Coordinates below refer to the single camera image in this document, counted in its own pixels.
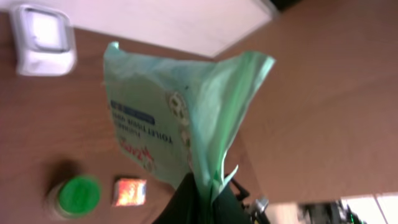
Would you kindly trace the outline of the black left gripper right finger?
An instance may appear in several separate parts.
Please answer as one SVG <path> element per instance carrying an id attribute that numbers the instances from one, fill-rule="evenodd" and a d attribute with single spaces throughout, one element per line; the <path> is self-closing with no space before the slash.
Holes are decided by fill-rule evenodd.
<path id="1" fill-rule="evenodd" d="M 213 202 L 214 224 L 251 224 L 243 204 L 243 200 L 250 194 L 239 183 L 232 185 L 236 187 L 238 194 L 234 194 L 228 184 Z"/>

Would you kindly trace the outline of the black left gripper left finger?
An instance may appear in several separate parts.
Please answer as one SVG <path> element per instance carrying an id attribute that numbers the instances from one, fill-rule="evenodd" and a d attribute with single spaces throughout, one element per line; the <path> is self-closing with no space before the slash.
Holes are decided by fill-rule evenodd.
<path id="1" fill-rule="evenodd" d="M 195 178 L 189 173 L 153 224 L 197 224 L 199 205 Z"/>

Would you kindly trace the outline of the orange snack packet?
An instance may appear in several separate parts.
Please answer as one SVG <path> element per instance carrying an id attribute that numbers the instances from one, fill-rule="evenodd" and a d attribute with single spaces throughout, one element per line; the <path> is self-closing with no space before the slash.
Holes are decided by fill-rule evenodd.
<path id="1" fill-rule="evenodd" d="M 113 206 L 141 206 L 146 202 L 147 181 L 121 178 L 114 183 Z"/>

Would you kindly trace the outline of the mint green wipes pack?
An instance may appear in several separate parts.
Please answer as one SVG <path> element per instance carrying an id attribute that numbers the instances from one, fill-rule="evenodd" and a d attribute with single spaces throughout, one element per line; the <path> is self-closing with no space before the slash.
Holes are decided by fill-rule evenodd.
<path id="1" fill-rule="evenodd" d="M 104 53 L 104 86 L 119 148 L 175 191 L 193 173 L 198 223 L 233 179 L 224 160 L 274 58 L 245 52 L 219 62 Z"/>

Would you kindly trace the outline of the green lid jar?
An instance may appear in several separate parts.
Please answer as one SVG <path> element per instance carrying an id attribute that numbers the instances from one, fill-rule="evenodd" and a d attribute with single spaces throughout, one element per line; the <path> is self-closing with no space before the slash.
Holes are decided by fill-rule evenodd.
<path id="1" fill-rule="evenodd" d="M 91 213 L 101 199 L 101 186 L 79 175 L 54 185 L 46 194 L 44 209 L 56 220 L 77 219 Z"/>

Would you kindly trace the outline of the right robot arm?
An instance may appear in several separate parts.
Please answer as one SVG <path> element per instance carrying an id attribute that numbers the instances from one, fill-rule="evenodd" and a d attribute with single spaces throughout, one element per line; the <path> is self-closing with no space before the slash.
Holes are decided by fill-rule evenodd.
<path id="1" fill-rule="evenodd" d="M 298 205 L 298 219 L 309 224 L 367 224 L 341 200 Z"/>

